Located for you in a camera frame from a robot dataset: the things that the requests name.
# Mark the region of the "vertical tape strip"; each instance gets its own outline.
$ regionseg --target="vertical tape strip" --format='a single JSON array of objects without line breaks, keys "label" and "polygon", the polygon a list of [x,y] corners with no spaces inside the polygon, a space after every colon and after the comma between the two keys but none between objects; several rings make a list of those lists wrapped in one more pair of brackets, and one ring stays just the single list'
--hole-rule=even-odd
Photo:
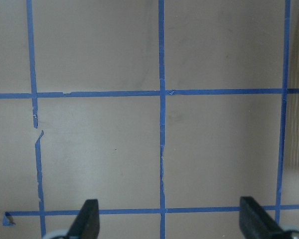
[{"label": "vertical tape strip", "polygon": [[30,61],[33,126],[34,128],[38,128],[38,97],[37,97],[36,79],[35,79],[32,0],[26,0],[26,16],[27,16],[27,26],[28,26],[28,48],[29,48],[29,61]]},{"label": "vertical tape strip", "polygon": [[38,140],[35,143],[35,160],[36,160],[36,170],[37,170],[37,180],[38,180],[38,195],[39,195],[39,212],[40,212],[40,225],[41,225],[41,236],[45,235],[45,212],[44,212],[44,196],[43,196],[43,186],[42,186],[42,165],[41,165],[41,145],[40,139],[44,135],[41,132]]},{"label": "vertical tape strip", "polygon": [[159,82],[160,82],[160,239],[165,239],[165,194],[164,194],[164,164],[163,154],[165,147],[165,66],[164,66],[164,0],[158,0],[158,40],[159,40]]},{"label": "vertical tape strip", "polygon": [[276,216],[277,223],[280,221],[281,210],[281,193],[284,167],[284,150],[285,150],[285,132],[286,132],[286,112],[288,96],[288,70],[289,70],[289,36],[290,36],[290,11],[291,0],[285,1],[285,36],[284,36],[284,72],[283,72],[283,93],[281,104],[281,122],[280,122],[280,141],[279,141],[279,160],[276,190]]}]

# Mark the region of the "black clamp jaw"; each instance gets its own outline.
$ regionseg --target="black clamp jaw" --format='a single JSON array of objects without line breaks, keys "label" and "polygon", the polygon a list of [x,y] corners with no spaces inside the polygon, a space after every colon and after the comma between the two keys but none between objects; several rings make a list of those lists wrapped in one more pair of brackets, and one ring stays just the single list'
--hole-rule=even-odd
[{"label": "black clamp jaw", "polygon": [[52,239],[96,239],[100,232],[99,203],[86,200],[67,235]]},{"label": "black clamp jaw", "polygon": [[299,231],[284,231],[252,198],[240,198],[239,227],[246,239],[299,239]]}]

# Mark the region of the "wall surface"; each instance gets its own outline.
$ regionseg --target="wall surface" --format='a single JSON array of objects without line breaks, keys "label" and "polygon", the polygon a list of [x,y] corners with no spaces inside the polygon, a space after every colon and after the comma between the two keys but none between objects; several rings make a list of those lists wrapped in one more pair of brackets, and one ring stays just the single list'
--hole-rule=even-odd
[{"label": "wall surface", "polygon": [[0,0],[0,238],[299,227],[297,60],[299,0]]}]

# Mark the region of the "blue tape line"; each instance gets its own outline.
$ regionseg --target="blue tape line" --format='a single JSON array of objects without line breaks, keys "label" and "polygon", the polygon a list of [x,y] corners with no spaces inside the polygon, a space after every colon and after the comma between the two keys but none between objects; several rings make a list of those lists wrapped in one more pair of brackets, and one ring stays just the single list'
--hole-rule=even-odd
[{"label": "blue tape line", "polygon": [[[275,210],[275,206],[263,206],[266,211]],[[168,208],[166,213],[216,213],[238,212],[239,207],[207,207],[207,208]]]},{"label": "blue tape line", "polygon": [[281,104],[279,160],[278,160],[277,190],[276,190],[275,220],[277,223],[279,223],[279,221],[280,221],[281,193],[282,193],[282,181],[283,181],[283,169],[284,169],[284,150],[285,150],[287,96],[288,96],[288,73],[289,73],[288,67],[289,67],[290,10],[291,10],[291,0],[286,0],[286,2],[285,2],[283,93],[282,93],[282,104]]},{"label": "blue tape line", "polygon": [[165,147],[165,65],[164,65],[164,0],[158,0],[158,51],[159,51],[159,83],[160,83],[160,153],[159,153],[159,206],[160,206],[160,239],[165,239],[165,193],[164,193],[164,164],[163,154]]},{"label": "blue tape line", "polygon": [[299,89],[288,89],[288,94],[299,94]]},{"label": "blue tape line", "polygon": [[[282,210],[299,209],[299,205],[281,206]],[[266,211],[275,210],[276,206],[263,206]],[[238,212],[239,207],[206,207],[206,208],[166,208],[165,213],[215,213],[215,212]],[[10,216],[75,216],[79,214],[79,210],[64,210],[64,211],[40,211],[29,212],[6,212]],[[100,215],[120,215],[120,214],[160,214],[160,208],[153,209],[103,209],[100,210]]]},{"label": "blue tape line", "polygon": [[[115,214],[158,214],[159,209],[103,209],[100,210],[100,215],[115,215]],[[78,215],[78,210],[72,211],[47,211],[46,216],[64,216],[64,215]]]},{"label": "blue tape line", "polygon": [[44,135],[41,132],[38,140],[35,143],[35,160],[36,160],[36,170],[37,170],[37,181],[38,181],[38,195],[39,195],[39,211],[40,211],[40,225],[41,225],[41,236],[45,235],[45,215],[44,215],[44,195],[43,195],[43,185],[42,185],[42,165],[41,165],[41,146],[40,139]]},{"label": "blue tape line", "polygon": [[123,96],[159,96],[160,91],[105,91],[105,92],[42,92],[37,93],[39,98],[62,97],[123,97]]},{"label": "blue tape line", "polygon": [[211,89],[211,90],[168,90],[166,95],[251,95],[251,94],[281,94],[282,89]]},{"label": "blue tape line", "polygon": [[12,217],[27,217],[27,216],[40,216],[41,213],[39,211],[15,211],[15,212],[5,212]]},{"label": "blue tape line", "polygon": [[32,93],[32,107],[33,107],[33,126],[38,128],[38,99],[35,79],[35,56],[34,56],[34,39],[33,39],[33,17],[32,17],[32,1],[26,0],[26,16],[28,27],[28,47],[29,47],[29,61],[30,61],[30,79],[31,79],[31,93]]},{"label": "blue tape line", "polygon": [[299,205],[281,205],[281,210],[299,210]]},{"label": "blue tape line", "polygon": [[31,93],[0,93],[0,99],[31,99]]}]

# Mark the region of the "grid square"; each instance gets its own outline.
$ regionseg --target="grid square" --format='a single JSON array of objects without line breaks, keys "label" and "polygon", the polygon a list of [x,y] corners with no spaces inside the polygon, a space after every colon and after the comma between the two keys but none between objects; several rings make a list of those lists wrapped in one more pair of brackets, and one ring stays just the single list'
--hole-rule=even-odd
[{"label": "grid square", "polygon": [[0,100],[0,214],[38,210],[31,100]]},{"label": "grid square", "polygon": [[13,217],[13,227],[2,226],[2,215],[0,215],[0,238],[1,239],[41,239],[39,217]]},{"label": "grid square", "polygon": [[26,2],[0,0],[0,93],[31,92]]},{"label": "grid square", "polygon": [[284,0],[166,0],[167,89],[280,88]]},{"label": "grid square", "polygon": [[39,99],[46,210],[159,208],[159,97]]},{"label": "grid square", "polygon": [[274,205],[280,108],[280,95],[167,97],[166,206]]},{"label": "grid square", "polygon": [[[46,217],[47,231],[68,229],[75,216]],[[100,215],[98,239],[158,239],[158,214]]]},{"label": "grid square", "polygon": [[177,213],[166,215],[166,239],[243,239],[238,212]]},{"label": "grid square", "polygon": [[283,211],[281,211],[280,225],[294,226],[299,230],[299,210],[283,210]]},{"label": "grid square", "polygon": [[157,1],[34,0],[39,92],[157,90]]},{"label": "grid square", "polygon": [[299,204],[299,94],[287,101],[282,203]]}]

